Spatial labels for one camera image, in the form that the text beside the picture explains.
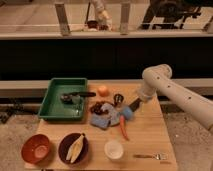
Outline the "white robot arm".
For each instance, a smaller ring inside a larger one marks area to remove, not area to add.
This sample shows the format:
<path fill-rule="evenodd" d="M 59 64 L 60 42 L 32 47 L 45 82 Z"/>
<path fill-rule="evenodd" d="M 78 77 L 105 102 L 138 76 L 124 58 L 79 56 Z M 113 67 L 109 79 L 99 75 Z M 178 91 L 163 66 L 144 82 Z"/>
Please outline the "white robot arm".
<path fill-rule="evenodd" d="M 213 134 L 213 102 L 175 83 L 171 77 L 172 69 L 167 64 L 144 69 L 138 90 L 139 98 L 148 102 L 160 91 Z"/>

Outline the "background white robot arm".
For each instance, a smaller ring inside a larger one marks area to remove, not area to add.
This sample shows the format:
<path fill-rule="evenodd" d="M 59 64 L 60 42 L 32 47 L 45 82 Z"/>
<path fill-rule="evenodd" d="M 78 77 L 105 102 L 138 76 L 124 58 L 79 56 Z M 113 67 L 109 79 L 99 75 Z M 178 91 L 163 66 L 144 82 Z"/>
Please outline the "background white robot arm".
<path fill-rule="evenodd" d="M 95 20 L 86 22 L 89 30 L 97 31 L 101 29 L 112 30 L 112 19 L 106 9 L 105 0 L 89 0 L 95 9 Z"/>

